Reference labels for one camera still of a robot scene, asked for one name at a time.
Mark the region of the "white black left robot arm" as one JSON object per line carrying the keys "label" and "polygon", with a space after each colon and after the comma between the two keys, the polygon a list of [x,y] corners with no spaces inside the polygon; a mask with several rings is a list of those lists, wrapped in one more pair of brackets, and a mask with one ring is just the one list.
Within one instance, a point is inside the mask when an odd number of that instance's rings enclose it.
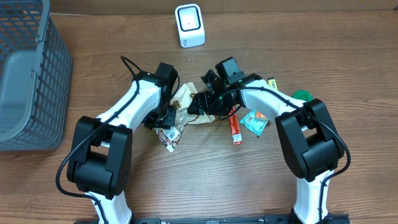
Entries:
{"label": "white black left robot arm", "polygon": [[64,164],[68,181],[79,191],[76,197],[92,201],[96,223],[132,222],[124,194],[131,173],[132,135],[140,124],[148,129],[174,126],[176,109],[170,100],[178,81],[176,69],[166,63],[154,73],[139,70],[114,106],[95,118],[78,120]]}

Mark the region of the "teal tissue packet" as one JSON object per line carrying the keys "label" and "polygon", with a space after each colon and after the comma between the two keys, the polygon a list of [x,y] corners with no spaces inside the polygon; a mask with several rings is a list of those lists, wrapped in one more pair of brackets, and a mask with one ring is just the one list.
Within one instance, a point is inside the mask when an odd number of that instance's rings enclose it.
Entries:
{"label": "teal tissue packet", "polygon": [[258,118],[256,115],[257,112],[255,110],[251,110],[244,118],[240,120],[240,123],[245,125],[245,127],[256,136],[261,136],[269,120],[265,117]]}

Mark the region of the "green lid jar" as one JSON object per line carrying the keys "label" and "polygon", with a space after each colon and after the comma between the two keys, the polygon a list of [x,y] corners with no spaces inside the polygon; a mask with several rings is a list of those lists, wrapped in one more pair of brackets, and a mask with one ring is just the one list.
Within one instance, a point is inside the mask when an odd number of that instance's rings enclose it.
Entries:
{"label": "green lid jar", "polygon": [[292,98],[297,99],[297,100],[303,100],[305,102],[309,102],[313,100],[312,94],[307,91],[307,90],[299,90],[296,91],[293,95]]}

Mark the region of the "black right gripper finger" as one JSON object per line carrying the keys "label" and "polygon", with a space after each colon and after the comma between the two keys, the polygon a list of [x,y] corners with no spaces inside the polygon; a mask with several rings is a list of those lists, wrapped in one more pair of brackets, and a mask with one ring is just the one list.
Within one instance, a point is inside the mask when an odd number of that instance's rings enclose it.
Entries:
{"label": "black right gripper finger", "polygon": [[211,114],[213,100],[214,98],[210,91],[196,93],[187,108],[187,113],[195,115]]}
{"label": "black right gripper finger", "polygon": [[201,77],[201,80],[211,92],[220,91],[223,87],[221,78],[212,69],[209,69],[207,73]]}

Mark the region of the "orange snack packet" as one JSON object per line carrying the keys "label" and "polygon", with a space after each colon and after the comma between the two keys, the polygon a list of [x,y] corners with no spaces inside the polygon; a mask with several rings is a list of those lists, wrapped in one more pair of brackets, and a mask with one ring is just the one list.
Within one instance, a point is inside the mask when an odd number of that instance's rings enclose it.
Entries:
{"label": "orange snack packet", "polygon": [[267,120],[267,117],[258,111],[256,112],[256,118],[260,120]]}

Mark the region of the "red snack bar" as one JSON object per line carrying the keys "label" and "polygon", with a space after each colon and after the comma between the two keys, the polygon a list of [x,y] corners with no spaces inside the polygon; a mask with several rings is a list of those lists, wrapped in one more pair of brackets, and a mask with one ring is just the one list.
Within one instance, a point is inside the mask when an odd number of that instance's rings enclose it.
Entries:
{"label": "red snack bar", "polygon": [[239,120],[237,115],[234,113],[236,111],[236,107],[233,106],[233,110],[229,114],[229,125],[231,128],[231,135],[233,139],[234,145],[241,145],[243,143],[241,128],[239,126]]}

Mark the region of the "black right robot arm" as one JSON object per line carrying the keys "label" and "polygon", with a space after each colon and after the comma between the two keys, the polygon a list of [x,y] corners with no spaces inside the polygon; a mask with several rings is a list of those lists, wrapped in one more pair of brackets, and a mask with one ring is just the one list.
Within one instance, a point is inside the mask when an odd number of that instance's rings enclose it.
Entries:
{"label": "black right robot arm", "polygon": [[306,102],[283,94],[259,75],[246,75],[233,57],[222,60],[201,79],[208,89],[193,96],[189,114],[225,119],[245,107],[274,119],[285,162],[297,178],[290,223],[347,221],[326,207],[329,181],[339,174],[338,161],[346,155],[347,147],[324,102]]}

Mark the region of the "yellow highlighter black cap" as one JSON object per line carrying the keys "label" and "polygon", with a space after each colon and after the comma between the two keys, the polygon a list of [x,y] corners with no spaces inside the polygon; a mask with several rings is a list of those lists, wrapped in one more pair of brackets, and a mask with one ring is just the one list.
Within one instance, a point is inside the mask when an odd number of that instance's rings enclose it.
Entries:
{"label": "yellow highlighter black cap", "polygon": [[273,90],[278,90],[278,87],[277,87],[277,83],[276,83],[275,78],[273,78],[273,77],[268,78],[268,79],[267,79],[267,83],[268,83],[268,85],[269,85]]}

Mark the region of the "brown transparent snack bag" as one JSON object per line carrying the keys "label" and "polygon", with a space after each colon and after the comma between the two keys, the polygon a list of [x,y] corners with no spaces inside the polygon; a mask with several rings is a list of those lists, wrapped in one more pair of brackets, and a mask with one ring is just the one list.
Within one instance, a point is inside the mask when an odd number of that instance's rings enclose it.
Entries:
{"label": "brown transparent snack bag", "polygon": [[174,97],[171,99],[171,104],[176,106],[177,112],[175,117],[175,128],[182,131],[187,124],[203,124],[211,123],[215,120],[213,115],[197,115],[188,114],[187,109],[193,101],[194,94],[198,93],[193,82],[183,84]]}

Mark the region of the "white patterned wrapper packet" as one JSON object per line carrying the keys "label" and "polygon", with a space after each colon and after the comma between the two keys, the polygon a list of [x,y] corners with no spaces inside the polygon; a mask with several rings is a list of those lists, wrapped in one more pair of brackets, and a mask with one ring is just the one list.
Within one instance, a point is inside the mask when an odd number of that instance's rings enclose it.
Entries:
{"label": "white patterned wrapper packet", "polygon": [[169,152],[173,152],[180,141],[181,133],[174,126],[170,129],[155,128],[161,143]]}

